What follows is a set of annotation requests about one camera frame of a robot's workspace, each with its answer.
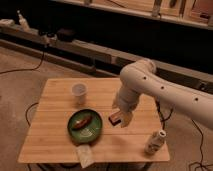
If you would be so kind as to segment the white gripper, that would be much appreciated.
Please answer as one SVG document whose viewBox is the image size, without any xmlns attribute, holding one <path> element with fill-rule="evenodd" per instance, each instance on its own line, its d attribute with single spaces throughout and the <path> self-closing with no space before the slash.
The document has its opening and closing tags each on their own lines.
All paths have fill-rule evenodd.
<svg viewBox="0 0 213 171">
<path fill-rule="evenodd" d="M 115 95 L 112 103 L 113 108 L 119 108 L 121 113 L 121 127 L 127 127 L 133 117 L 132 111 L 135 110 L 139 103 L 140 95 L 130 88 L 122 85 Z"/>
</svg>

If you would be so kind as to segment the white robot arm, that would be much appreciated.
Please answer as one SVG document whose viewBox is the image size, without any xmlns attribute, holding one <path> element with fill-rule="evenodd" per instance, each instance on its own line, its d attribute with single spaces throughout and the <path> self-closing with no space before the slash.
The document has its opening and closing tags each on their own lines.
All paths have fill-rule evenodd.
<svg viewBox="0 0 213 171">
<path fill-rule="evenodd" d="M 213 130 L 213 95 L 169 82 L 155 73 L 155 63 L 147 58 L 123 67 L 119 76 L 121 87 L 113 107 L 132 113 L 140 96 L 146 94 Z"/>
</svg>

